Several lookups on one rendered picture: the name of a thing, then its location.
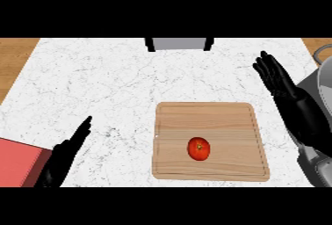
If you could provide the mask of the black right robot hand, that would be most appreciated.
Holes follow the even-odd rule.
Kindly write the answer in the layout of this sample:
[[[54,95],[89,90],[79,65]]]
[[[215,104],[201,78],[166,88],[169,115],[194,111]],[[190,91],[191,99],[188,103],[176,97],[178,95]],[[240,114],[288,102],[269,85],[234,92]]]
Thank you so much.
[[[294,86],[281,64],[265,51],[260,51],[252,68],[259,74],[284,127],[296,141],[332,157],[332,130],[311,95]]]

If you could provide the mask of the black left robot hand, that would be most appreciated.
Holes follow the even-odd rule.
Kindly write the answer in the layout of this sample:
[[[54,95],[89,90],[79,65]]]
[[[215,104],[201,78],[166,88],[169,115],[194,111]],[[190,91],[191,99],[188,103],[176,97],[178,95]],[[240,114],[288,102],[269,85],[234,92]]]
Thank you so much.
[[[57,144],[38,175],[35,187],[60,187],[80,145],[89,134],[91,116],[80,122],[70,138]]]

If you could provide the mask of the wooden cutting board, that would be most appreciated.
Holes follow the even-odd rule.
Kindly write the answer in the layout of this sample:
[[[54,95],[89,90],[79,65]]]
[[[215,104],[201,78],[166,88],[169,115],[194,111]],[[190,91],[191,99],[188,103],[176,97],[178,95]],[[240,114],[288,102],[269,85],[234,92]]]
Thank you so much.
[[[194,160],[188,141],[201,138],[209,156]],[[263,182],[269,169],[252,105],[162,102],[154,109],[151,174],[157,179]]]

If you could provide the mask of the red tomato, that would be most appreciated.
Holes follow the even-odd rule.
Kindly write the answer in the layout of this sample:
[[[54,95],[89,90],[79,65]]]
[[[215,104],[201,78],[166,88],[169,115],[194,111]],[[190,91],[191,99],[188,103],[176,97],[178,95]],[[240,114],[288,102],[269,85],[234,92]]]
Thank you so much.
[[[204,161],[209,157],[209,143],[200,137],[193,137],[187,142],[187,154],[196,161]]]

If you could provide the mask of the red box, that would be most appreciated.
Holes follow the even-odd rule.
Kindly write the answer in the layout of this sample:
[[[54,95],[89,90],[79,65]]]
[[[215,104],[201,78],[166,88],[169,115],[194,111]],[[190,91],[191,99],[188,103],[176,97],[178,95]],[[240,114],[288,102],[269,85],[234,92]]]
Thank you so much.
[[[32,187],[49,149],[0,138],[0,187]]]

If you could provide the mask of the grey and black appliance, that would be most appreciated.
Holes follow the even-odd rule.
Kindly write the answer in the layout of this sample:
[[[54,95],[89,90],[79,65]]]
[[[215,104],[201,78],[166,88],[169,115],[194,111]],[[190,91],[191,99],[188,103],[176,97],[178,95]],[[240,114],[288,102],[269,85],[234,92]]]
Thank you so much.
[[[212,38],[144,38],[144,46],[148,52],[178,49],[209,51],[212,44]]]

